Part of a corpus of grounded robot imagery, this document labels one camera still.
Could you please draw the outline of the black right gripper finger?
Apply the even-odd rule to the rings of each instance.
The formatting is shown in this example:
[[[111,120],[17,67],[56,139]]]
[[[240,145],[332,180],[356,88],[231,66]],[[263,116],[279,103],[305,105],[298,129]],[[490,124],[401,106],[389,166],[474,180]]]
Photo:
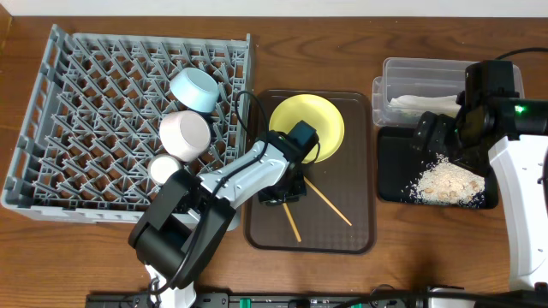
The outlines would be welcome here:
[[[427,149],[436,154],[449,154],[447,142],[455,132],[455,119],[441,114],[437,115]]]
[[[411,141],[413,150],[425,150],[432,137],[433,129],[436,125],[437,115],[431,111],[427,111],[420,117],[417,126],[414,130],[414,135]]]

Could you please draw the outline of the wooden chopstick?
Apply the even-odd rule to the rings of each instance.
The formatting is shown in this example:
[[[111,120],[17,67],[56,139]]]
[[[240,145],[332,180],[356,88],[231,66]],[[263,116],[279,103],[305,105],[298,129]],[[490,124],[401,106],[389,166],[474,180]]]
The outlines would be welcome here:
[[[313,189],[318,196],[328,205],[330,208],[342,218],[349,226],[353,226],[352,222],[307,178],[304,177],[305,183]]]
[[[288,220],[289,220],[289,225],[290,225],[290,227],[291,227],[291,229],[292,229],[292,231],[293,231],[293,233],[294,233],[294,235],[295,235],[296,241],[299,242],[299,243],[301,243],[301,241],[302,241],[301,235],[300,235],[299,229],[297,228],[297,226],[296,226],[296,224],[295,224],[295,220],[294,220],[294,218],[293,218],[293,216],[292,216],[292,213],[291,213],[291,211],[290,211],[290,209],[289,209],[288,204],[287,204],[287,203],[283,203],[282,206],[283,206],[283,209],[284,209],[284,211],[285,211],[286,217],[287,217]]]

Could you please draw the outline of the white napkin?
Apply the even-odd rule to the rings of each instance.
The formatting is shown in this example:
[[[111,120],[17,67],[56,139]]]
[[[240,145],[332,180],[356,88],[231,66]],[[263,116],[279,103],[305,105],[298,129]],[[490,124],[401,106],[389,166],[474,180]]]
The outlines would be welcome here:
[[[422,110],[442,113],[456,113],[461,108],[456,102],[456,95],[435,98],[403,95],[392,98],[388,106],[395,110]]]

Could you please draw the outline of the rice grains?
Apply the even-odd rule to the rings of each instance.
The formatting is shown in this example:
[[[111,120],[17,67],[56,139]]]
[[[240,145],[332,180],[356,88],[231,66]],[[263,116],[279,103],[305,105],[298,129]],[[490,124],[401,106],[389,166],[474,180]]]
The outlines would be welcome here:
[[[478,208],[485,200],[485,179],[437,154],[407,186],[415,203]]]

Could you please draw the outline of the yellow plate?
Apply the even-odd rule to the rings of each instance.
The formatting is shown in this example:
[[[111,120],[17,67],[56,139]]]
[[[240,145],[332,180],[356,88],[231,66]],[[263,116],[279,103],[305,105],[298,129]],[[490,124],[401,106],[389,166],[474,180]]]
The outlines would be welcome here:
[[[341,146],[345,133],[343,117],[338,108],[326,98],[313,94],[299,94],[284,99],[273,111],[269,129],[289,133],[300,121],[316,130],[316,145],[305,157],[304,163],[316,163],[331,157]]]

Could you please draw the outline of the pink white bowl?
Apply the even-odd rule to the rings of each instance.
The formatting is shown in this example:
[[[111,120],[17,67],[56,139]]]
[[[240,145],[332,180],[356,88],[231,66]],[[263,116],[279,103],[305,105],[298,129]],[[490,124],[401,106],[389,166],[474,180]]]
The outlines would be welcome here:
[[[159,126],[164,149],[183,162],[191,162],[208,149],[211,131],[207,121],[192,110],[169,113]]]

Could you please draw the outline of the small white cup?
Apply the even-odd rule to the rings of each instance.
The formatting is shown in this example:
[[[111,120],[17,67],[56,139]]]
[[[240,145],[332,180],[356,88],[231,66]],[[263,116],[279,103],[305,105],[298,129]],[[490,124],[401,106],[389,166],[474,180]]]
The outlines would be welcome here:
[[[167,154],[160,154],[149,162],[147,170],[154,183],[163,185],[181,168],[182,164],[176,158]]]

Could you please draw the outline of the light blue bowl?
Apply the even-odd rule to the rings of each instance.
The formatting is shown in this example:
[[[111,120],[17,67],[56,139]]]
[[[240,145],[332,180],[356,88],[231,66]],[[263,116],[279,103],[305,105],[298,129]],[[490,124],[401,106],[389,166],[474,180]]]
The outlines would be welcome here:
[[[184,68],[170,81],[175,98],[191,110],[211,114],[219,98],[217,82],[198,68]]]

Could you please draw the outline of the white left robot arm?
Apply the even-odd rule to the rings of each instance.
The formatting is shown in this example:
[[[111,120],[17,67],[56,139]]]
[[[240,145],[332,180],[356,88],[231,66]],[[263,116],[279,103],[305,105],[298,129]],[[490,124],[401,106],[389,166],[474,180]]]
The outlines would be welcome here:
[[[192,306],[194,282],[238,207],[253,195],[270,204],[305,195],[302,163],[320,148],[314,129],[296,126],[263,134],[245,155],[211,173],[194,176],[181,169],[171,175],[128,237],[151,277],[148,306]]]

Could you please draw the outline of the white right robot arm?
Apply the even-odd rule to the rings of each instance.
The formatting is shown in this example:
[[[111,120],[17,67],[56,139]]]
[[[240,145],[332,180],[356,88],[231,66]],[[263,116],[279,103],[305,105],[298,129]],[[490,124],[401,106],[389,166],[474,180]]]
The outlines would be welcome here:
[[[509,237],[509,297],[547,305],[547,102],[510,94],[465,98],[456,117],[423,113],[412,146],[496,177]]]

